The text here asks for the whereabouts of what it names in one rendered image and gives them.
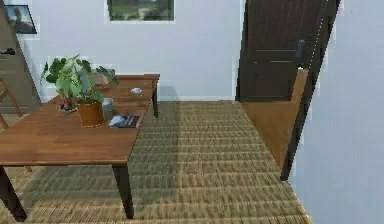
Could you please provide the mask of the grey cup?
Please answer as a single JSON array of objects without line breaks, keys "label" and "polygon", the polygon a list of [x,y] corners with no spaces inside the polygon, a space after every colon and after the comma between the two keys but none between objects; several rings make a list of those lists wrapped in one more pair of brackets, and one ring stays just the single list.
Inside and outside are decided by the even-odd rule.
[{"label": "grey cup", "polygon": [[113,113],[113,99],[105,98],[102,103],[103,113],[105,117],[109,117]]}]

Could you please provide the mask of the beige box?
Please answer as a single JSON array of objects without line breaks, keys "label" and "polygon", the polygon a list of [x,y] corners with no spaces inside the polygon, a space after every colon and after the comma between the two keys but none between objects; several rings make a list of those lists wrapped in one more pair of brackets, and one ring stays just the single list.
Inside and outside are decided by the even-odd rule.
[{"label": "beige box", "polygon": [[94,71],[93,81],[96,85],[103,85],[109,83],[108,79],[102,73],[99,73],[97,71]]}]

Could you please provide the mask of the dark brown room door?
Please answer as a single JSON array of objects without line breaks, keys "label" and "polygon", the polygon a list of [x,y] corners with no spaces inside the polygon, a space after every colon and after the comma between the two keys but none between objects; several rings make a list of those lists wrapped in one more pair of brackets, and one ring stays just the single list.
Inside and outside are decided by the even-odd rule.
[{"label": "dark brown room door", "polygon": [[236,100],[290,175],[342,0],[245,0]]}]

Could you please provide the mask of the green plant in orange pot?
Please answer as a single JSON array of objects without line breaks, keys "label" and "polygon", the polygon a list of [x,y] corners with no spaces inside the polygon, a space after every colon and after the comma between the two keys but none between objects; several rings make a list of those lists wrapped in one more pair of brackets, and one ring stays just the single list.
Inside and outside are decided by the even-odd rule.
[{"label": "green plant in orange pot", "polygon": [[55,86],[62,103],[76,105],[81,125],[84,127],[98,127],[104,121],[104,95],[96,89],[97,85],[93,81],[94,71],[102,73],[116,86],[120,85],[114,70],[103,66],[92,69],[91,63],[80,59],[80,55],[54,58],[51,63],[45,63],[40,75],[40,81],[45,80]]}]

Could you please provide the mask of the green framed landscape picture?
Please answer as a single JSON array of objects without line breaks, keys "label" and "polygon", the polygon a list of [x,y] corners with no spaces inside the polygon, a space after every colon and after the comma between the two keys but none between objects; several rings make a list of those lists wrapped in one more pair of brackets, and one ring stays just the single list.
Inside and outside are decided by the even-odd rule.
[{"label": "green framed landscape picture", "polygon": [[173,21],[174,0],[107,0],[112,21]]}]

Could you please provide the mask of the bowl with red fruit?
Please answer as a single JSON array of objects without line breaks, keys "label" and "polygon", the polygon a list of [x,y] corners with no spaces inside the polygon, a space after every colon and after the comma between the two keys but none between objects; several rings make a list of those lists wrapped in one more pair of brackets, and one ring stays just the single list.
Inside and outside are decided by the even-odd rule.
[{"label": "bowl with red fruit", "polygon": [[70,114],[77,111],[77,107],[74,103],[62,103],[58,105],[58,110],[64,114]]}]

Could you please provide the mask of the brown wooden table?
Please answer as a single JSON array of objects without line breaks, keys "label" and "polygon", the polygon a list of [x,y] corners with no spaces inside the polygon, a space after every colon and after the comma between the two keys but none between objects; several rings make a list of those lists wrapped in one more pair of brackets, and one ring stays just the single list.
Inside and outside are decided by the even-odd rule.
[{"label": "brown wooden table", "polygon": [[128,219],[134,217],[128,160],[140,128],[81,125],[80,115],[64,115],[56,99],[0,133],[0,200],[22,222],[27,214],[12,186],[7,167],[110,165]]}]

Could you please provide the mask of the grey-brown room door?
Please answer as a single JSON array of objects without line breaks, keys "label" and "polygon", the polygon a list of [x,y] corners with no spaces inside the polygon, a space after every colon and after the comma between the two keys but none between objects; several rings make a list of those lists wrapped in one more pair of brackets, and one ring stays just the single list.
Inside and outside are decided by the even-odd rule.
[{"label": "grey-brown room door", "polygon": [[41,105],[40,97],[5,6],[0,1],[0,51],[7,48],[15,49],[16,54],[0,54],[0,79],[13,94],[20,110],[30,113]]}]

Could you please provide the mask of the dark framed picture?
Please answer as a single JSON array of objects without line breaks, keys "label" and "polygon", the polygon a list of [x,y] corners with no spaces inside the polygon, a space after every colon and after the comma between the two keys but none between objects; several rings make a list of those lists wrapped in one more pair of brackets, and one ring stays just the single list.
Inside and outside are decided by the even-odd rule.
[{"label": "dark framed picture", "polygon": [[28,5],[6,5],[9,20],[17,34],[36,34]]}]

